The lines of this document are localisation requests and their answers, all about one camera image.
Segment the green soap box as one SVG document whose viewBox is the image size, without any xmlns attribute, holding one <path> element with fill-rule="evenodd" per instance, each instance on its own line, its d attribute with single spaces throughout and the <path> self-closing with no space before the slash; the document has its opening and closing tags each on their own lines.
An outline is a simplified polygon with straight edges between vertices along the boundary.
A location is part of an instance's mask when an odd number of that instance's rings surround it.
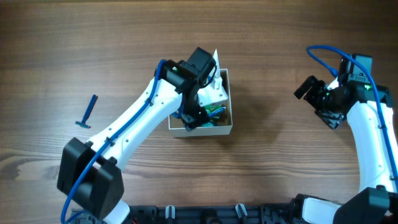
<svg viewBox="0 0 398 224">
<path fill-rule="evenodd" d="M 207 105 L 207 106 L 205 106 L 207 115 L 210 113 L 210 111 L 215 110 L 215 109 L 217 109 L 217 108 L 219 108 L 219 107 L 222 107 L 222 106 L 225 106 L 225 105 Z M 202 126 L 203 126 L 203 127 L 214 127 L 214 126 L 218 126 L 218 122 L 220 121 L 220 118 L 221 118 L 221 116 L 220 116 L 218 119 L 212 119 L 212 118 L 210 118 L 209 122 L 203 124 Z"/>
</svg>

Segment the blue disposable razor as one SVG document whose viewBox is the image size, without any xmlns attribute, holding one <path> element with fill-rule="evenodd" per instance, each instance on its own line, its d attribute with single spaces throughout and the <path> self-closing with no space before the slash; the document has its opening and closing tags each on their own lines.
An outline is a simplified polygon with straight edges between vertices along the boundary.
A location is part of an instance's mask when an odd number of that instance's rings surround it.
<svg viewBox="0 0 398 224">
<path fill-rule="evenodd" d="M 86 124 L 87 119 L 90 117 L 91 112 L 93 111 L 93 108 L 95 106 L 96 100 L 98 99 L 97 95 L 93 95 L 91 97 L 91 100 L 88 104 L 88 107 L 83 115 L 83 118 L 81 119 L 81 121 L 75 121 L 75 124 L 79 125 L 82 128 L 86 128 L 86 129 L 90 129 L 91 126 Z"/>
</svg>

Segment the white Pantene tube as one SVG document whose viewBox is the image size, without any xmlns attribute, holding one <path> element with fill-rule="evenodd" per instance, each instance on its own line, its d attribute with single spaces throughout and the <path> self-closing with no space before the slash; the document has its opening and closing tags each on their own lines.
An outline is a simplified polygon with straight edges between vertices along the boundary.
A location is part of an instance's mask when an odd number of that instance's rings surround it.
<svg viewBox="0 0 398 224">
<path fill-rule="evenodd" d="M 213 53 L 213 58 L 214 58 L 214 60 L 216 62 L 216 70 L 215 70 L 214 78 L 219 78 L 221 75 L 220 75 L 220 62 L 219 62 L 217 49 L 215 49 L 215 51 Z"/>
</svg>

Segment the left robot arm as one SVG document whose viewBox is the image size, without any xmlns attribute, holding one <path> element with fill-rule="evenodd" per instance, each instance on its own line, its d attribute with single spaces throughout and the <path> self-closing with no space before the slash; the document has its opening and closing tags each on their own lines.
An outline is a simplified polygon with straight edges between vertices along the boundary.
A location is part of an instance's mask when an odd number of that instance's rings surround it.
<svg viewBox="0 0 398 224">
<path fill-rule="evenodd" d="M 123 223 L 131 210 L 123 202 L 122 171 L 136 149 L 167 117 L 181 119 L 191 131 L 209 122 L 198 91 L 210 85 L 219 69 L 218 57 L 198 47 L 188 60 L 161 60 L 143 94 L 112 124 L 86 142 L 71 139 L 63 148 L 57 187 L 67 195 L 60 215 L 76 202 L 96 219 Z"/>
</svg>

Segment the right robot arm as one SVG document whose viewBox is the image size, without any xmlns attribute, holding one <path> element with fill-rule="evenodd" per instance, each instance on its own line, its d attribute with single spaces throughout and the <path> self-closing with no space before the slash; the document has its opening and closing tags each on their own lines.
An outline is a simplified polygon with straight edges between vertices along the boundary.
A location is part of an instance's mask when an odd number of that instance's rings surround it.
<svg viewBox="0 0 398 224">
<path fill-rule="evenodd" d="M 359 163 L 358 193 L 344 204 L 304 196 L 298 219 L 307 223 L 397 223 L 397 141 L 393 101 L 388 88 L 370 78 L 373 59 L 341 58 L 335 79 L 326 84 L 309 76 L 295 91 L 331 129 L 347 121 Z"/>
</svg>

